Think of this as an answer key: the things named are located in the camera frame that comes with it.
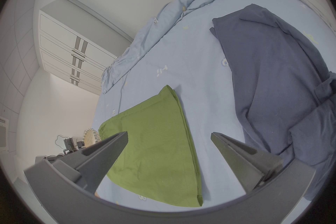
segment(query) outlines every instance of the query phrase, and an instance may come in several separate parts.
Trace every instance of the folded clothing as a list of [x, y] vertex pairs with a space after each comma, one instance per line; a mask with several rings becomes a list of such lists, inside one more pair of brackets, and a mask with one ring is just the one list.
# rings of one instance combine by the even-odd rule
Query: folded clothing
[[212, 20], [232, 71], [245, 142], [316, 168], [311, 200], [335, 162], [335, 74], [297, 29], [251, 4]]
[[105, 121], [102, 139], [128, 132], [128, 144], [108, 171], [115, 184], [183, 207], [203, 204], [201, 175], [189, 127], [175, 91], [158, 95]]

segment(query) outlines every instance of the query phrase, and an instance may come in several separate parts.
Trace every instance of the bed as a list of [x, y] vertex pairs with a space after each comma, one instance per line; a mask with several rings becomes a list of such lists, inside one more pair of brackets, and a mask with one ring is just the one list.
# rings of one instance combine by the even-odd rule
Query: bed
[[[336, 37], [321, 17], [302, 1], [211, 0], [191, 11], [183, 6], [180, 12], [183, 15], [168, 29], [162, 29], [164, 33], [162, 37], [157, 37], [158, 41], [153, 39], [153, 47], [149, 46], [147, 50], [141, 47], [137, 54], [136, 50], [132, 51], [133, 42], [120, 57], [119, 70], [107, 70], [103, 75], [103, 93], [99, 97], [92, 124], [95, 130], [107, 119], [156, 95], [165, 85], [175, 90], [199, 160], [204, 199], [202, 209], [245, 194], [210, 140], [212, 132], [220, 132], [244, 142], [242, 127], [235, 113], [231, 70], [218, 40], [209, 29], [213, 26], [213, 18], [252, 3], [267, 8], [306, 35], [320, 51], [329, 70], [336, 70]], [[157, 16], [144, 29], [161, 22], [162, 19]], [[129, 61], [125, 56], [127, 53], [134, 54]], [[139, 196], [115, 185], [106, 176], [97, 193], [107, 201], [147, 211], [197, 209], [172, 206]]]

